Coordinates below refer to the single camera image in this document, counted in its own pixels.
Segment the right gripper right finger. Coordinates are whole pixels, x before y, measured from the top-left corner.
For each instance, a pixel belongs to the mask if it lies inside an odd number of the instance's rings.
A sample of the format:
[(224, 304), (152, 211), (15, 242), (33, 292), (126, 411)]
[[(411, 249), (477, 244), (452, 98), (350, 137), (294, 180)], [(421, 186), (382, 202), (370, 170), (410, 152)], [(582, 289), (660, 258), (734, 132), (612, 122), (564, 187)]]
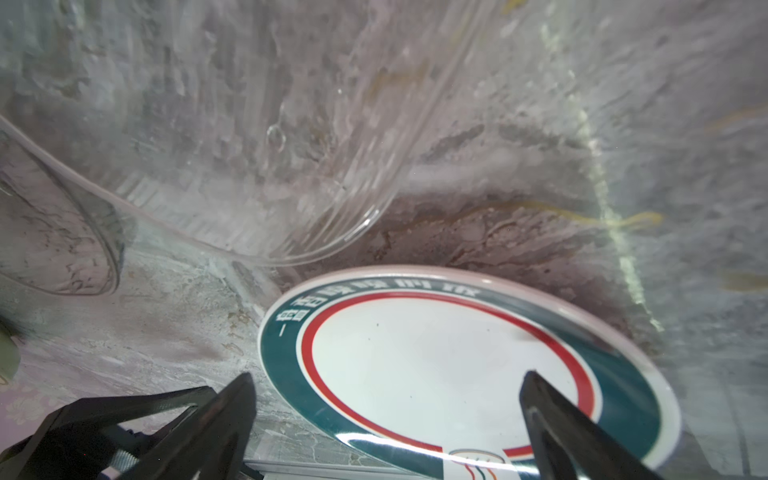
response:
[(542, 479), (660, 479), (537, 372), (519, 401)]

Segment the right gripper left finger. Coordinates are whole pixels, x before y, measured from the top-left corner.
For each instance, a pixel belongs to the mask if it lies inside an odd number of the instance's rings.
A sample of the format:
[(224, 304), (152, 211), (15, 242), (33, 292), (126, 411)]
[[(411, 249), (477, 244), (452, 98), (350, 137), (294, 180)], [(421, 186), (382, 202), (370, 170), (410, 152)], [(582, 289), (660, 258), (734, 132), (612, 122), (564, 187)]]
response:
[(233, 479), (256, 417), (252, 376), (242, 373), (150, 450), (122, 479)]

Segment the white plate red green rim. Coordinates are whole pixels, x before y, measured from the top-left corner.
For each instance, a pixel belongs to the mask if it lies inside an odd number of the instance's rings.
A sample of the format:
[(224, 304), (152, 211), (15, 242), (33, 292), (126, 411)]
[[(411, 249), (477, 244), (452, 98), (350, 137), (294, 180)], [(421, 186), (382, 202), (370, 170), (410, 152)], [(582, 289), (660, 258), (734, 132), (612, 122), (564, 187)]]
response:
[(585, 310), (484, 274), (425, 266), (341, 270), (264, 316), (275, 390), (341, 443), (431, 479), (535, 479), (519, 393), (540, 374), (649, 468), (681, 437), (669, 382)]

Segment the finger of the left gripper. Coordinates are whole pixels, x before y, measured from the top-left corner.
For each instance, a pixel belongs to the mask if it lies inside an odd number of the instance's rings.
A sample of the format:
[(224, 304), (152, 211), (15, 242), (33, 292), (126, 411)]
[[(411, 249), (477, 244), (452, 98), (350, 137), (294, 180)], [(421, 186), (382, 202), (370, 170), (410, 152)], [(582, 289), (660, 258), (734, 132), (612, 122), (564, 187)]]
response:
[[(187, 418), (213, 400), (207, 386), (156, 395), (89, 397), (50, 413), (29, 437), (1, 453), (3, 479), (104, 479), (109, 466), (128, 470)], [(146, 434), (125, 422), (181, 409)]]

